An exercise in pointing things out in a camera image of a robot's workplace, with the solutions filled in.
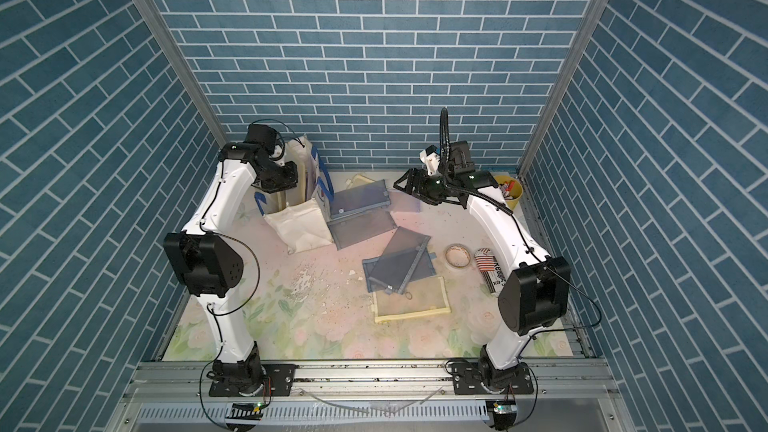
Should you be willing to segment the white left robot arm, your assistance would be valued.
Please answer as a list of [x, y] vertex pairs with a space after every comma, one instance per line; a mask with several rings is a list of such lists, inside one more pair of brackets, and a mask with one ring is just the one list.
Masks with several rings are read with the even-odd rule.
[[167, 234], [163, 249], [177, 280], [206, 313], [220, 378], [256, 382], [262, 376], [258, 346], [245, 325], [246, 300], [238, 298], [244, 259], [232, 247], [245, 242], [226, 234], [239, 205], [254, 188], [266, 193], [298, 184], [298, 169], [284, 158], [281, 134], [263, 123], [248, 126], [242, 142], [225, 144], [201, 204], [179, 232]]

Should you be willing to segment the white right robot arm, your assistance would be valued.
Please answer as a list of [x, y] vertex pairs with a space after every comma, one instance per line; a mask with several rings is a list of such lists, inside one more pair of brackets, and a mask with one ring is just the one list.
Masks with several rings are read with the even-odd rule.
[[483, 347], [481, 363], [491, 373], [516, 367], [525, 346], [562, 317], [568, 305], [570, 265], [540, 246], [515, 218], [494, 176], [477, 170], [466, 142], [443, 139], [419, 154], [395, 188], [429, 205], [459, 205], [489, 236], [504, 277], [497, 297], [502, 323]]

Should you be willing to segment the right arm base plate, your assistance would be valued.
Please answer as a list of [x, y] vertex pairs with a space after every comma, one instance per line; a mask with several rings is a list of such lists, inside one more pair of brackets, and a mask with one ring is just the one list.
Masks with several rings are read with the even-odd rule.
[[529, 367], [520, 363], [505, 370], [495, 369], [489, 359], [469, 361], [452, 358], [444, 363], [456, 395], [532, 394], [533, 379]]

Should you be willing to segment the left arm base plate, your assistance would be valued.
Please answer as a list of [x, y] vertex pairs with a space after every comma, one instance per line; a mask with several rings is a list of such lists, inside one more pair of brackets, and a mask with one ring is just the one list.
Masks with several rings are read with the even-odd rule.
[[224, 363], [216, 360], [206, 373], [211, 380], [210, 397], [287, 397], [290, 395], [297, 366], [289, 363], [249, 365], [243, 361]]

